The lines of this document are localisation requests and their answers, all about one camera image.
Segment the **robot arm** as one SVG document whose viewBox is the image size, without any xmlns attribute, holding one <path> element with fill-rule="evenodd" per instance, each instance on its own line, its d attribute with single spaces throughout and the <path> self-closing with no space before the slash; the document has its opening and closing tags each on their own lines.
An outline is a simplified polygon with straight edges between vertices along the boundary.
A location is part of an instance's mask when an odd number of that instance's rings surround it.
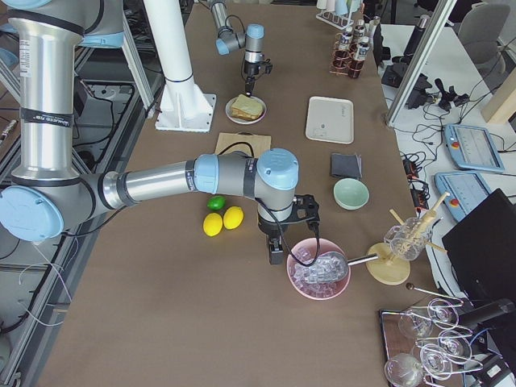
<svg viewBox="0 0 516 387">
<path fill-rule="evenodd" d="M 270 59 L 266 59 L 263 53 L 264 27 L 255 23 L 247 27 L 241 24 L 242 30 L 237 31 L 230 23 L 230 19 L 235 15 L 227 13 L 224 1 L 208 1 L 207 6 L 217 30 L 215 47 L 218 54 L 225 56 L 240 49 L 244 50 L 241 77 L 244 80 L 244 93 L 251 97 L 256 81 L 262 75 L 271 73 L 273 69 Z"/>
<path fill-rule="evenodd" d="M 7 18 L 19 35 L 19 165 L 1 193 L 1 224 L 18 239 L 39 242 L 108 211 L 188 192 L 227 194 L 256 202 L 271 264 L 290 249 L 288 226 L 318 232 L 318 203 L 296 192 L 298 160 L 285 149 L 259 156 L 226 150 L 136 172 L 114 161 L 123 143 L 107 137 L 101 167 L 73 166 L 75 48 L 121 48 L 145 107 L 152 104 L 120 1 L 9 1 Z"/>
</svg>

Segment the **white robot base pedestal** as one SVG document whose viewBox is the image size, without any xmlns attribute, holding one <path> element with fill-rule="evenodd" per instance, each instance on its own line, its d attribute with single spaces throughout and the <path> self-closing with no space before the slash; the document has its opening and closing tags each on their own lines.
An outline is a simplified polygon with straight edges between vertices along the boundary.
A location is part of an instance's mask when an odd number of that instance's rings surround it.
<svg viewBox="0 0 516 387">
<path fill-rule="evenodd" d="M 147 0 L 144 6 L 165 80 L 156 129 L 209 132 L 216 96 L 195 83 L 179 2 Z"/>
</svg>

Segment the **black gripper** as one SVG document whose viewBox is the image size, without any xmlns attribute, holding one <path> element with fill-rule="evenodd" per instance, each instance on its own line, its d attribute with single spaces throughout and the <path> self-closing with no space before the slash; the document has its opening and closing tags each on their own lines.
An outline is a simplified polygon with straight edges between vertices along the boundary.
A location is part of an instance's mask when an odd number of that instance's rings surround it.
<svg viewBox="0 0 516 387">
<path fill-rule="evenodd" d="M 260 60 L 258 62 L 250 62 L 243 60 L 241 75 L 245 81 L 245 94 L 252 96 L 254 90 L 254 81 L 261 77 L 263 74 L 269 74 L 272 72 L 273 64 L 270 59 Z"/>
<path fill-rule="evenodd" d="M 295 194 L 292 203 L 286 207 L 286 218 L 280 220 L 280 211 L 272 210 L 257 198 L 258 203 L 258 227 L 268 236 L 269 263 L 271 265 L 282 264 L 284 250 L 282 242 L 288 226 L 305 223 L 314 233 L 316 239 L 320 238 L 319 232 L 319 204 L 311 194 Z"/>
</svg>

